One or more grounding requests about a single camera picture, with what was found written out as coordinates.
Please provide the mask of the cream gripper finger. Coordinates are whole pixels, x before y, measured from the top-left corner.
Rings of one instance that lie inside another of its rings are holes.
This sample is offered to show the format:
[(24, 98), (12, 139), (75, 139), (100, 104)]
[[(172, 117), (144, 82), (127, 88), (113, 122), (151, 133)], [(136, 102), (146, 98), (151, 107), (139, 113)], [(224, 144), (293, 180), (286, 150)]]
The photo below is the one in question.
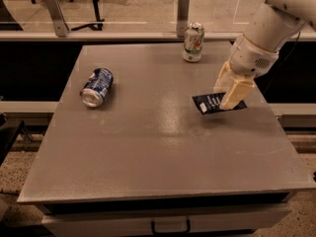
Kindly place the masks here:
[(229, 93), (234, 85), (235, 72), (229, 61), (225, 61), (216, 79), (213, 91), (215, 93)]
[(255, 88), (253, 76), (235, 75), (234, 85), (229, 93), (225, 93), (220, 108), (232, 110), (243, 101)]

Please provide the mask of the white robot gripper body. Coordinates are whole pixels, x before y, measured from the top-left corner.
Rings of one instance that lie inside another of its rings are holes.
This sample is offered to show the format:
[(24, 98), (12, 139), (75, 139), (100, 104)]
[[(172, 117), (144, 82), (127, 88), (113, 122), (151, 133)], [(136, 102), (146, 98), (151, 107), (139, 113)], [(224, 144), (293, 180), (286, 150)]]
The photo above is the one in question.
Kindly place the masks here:
[(269, 72), (278, 60), (278, 52), (265, 51), (240, 35), (230, 48), (229, 64), (239, 75), (254, 78)]

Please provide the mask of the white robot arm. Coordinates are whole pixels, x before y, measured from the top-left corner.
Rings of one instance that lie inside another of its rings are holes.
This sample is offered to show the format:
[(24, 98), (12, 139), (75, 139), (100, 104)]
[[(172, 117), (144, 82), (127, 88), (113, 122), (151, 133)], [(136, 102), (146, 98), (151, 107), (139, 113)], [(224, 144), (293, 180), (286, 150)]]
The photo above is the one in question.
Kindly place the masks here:
[(255, 88), (255, 79), (269, 72), (279, 50), (305, 26), (316, 25), (316, 0), (265, 0), (230, 47), (213, 91), (221, 93), (220, 108), (231, 110)]

